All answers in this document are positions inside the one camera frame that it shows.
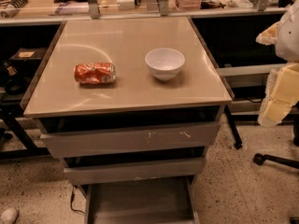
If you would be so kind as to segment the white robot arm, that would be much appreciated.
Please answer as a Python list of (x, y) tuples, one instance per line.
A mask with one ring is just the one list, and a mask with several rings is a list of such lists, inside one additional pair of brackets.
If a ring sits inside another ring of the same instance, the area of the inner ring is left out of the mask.
[(258, 123), (273, 127), (299, 102), (299, 0), (281, 17), (256, 37), (262, 45), (274, 45), (276, 55), (287, 63), (272, 69), (268, 75)]

